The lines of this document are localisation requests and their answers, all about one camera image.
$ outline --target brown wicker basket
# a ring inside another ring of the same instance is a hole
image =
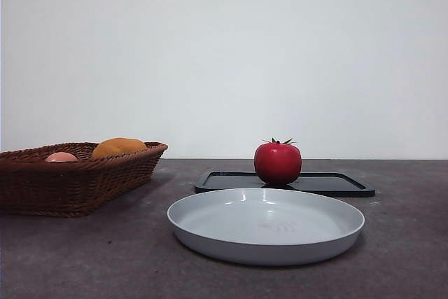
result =
[[[0,214],[78,217],[150,181],[167,145],[90,159],[96,143],[66,143],[0,153]],[[78,162],[45,162],[55,152]]]

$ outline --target tray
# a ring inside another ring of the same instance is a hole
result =
[[[196,193],[232,188],[299,190],[331,197],[372,197],[375,189],[342,173],[301,173],[288,185],[268,185],[255,172],[206,172],[195,184]]]
[[[167,212],[174,234],[204,255],[249,265],[326,260],[348,250],[364,215],[346,202],[291,190],[236,188],[185,197]]]

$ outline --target tomato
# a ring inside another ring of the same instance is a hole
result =
[[[272,138],[272,142],[257,148],[253,164],[265,183],[291,183],[299,177],[302,156],[299,149],[290,144],[291,140],[280,143]]]

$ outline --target white plate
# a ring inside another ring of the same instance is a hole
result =
[[[364,226],[343,201],[294,190],[248,188],[206,192],[167,212],[179,240],[214,258],[252,265],[298,265],[339,255]]]

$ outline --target gray countertop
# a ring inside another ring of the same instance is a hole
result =
[[[207,170],[253,161],[162,159],[90,216],[0,216],[1,298],[448,298],[448,160],[304,160],[377,194],[341,199],[366,219],[350,250],[297,267],[226,263],[175,238],[166,210]]]

